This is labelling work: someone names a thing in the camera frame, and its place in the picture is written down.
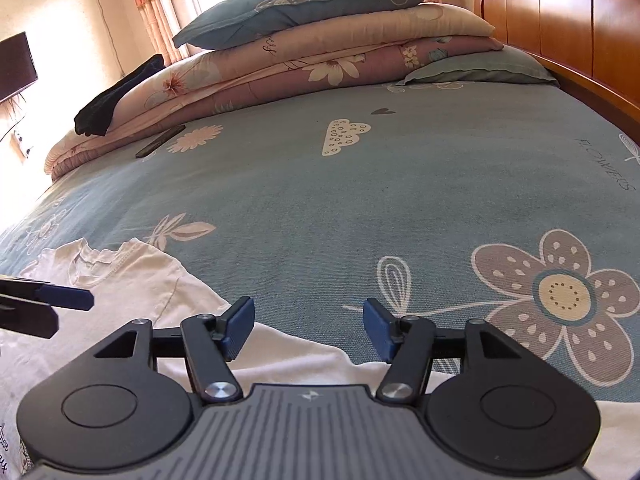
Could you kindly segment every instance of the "pillow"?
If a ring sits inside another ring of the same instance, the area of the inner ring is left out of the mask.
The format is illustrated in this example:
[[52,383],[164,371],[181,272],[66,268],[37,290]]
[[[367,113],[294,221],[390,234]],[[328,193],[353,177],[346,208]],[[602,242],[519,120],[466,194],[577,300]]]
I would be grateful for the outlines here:
[[551,83],[559,86],[551,73],[529,54],[512,46],[494,52],[479,52],[435,61],[411,72],[399,85],[411,81],[447,83],[488,81],[494,83]]
[[176,48],[189,43],[221,50],[286,28],[337,16],[415,7],[424,0],[225,0],[205,10],[174,37]]

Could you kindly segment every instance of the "bedspread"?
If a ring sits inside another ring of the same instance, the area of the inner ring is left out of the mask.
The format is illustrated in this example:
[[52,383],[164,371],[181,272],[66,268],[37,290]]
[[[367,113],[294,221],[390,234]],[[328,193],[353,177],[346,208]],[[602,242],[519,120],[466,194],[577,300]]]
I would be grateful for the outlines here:
[[374,296],[439,326],[484,317],[596,399],[640,401],[638,148],[559,89],[338,88],[193,121],[136,160],[144,144],[59,179],[0,238],[0,272],[137,237],[357,363]]

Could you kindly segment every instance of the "pink flower pattern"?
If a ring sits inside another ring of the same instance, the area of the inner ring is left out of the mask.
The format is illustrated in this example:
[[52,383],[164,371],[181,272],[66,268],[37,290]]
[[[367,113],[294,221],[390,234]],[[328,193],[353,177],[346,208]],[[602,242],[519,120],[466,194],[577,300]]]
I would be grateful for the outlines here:
[[591,255],[571,233],[540,240],[540,257],[507,244],[478,247],[471,256],[487,286],[514,298],[487,320],[539,357],[564,343],[578,372],[596,386],[623,381],[634,350],[618,319],[640,310],[640,289],[626,272],[591,269]]
[[193,62],[177,63],[149,78],[143,83],[148,91],[145,109],[150,110],[171,99],[219,81],[220,72],[215,63],[204,64],[206,60],[205,56],[199,56]]

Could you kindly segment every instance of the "wooden bed frame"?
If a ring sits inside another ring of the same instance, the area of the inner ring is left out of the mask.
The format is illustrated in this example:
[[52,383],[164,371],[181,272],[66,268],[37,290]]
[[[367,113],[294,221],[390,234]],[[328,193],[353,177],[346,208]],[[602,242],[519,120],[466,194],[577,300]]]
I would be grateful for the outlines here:
[[475,0],[475,12],[640,144],[640,0]]

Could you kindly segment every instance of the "black monitor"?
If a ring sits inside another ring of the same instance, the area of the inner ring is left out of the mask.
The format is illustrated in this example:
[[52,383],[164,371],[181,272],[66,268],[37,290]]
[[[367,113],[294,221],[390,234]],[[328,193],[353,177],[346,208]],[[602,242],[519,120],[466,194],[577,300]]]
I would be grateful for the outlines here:
[[0,41],[0,103],[38,80],[24,32]]

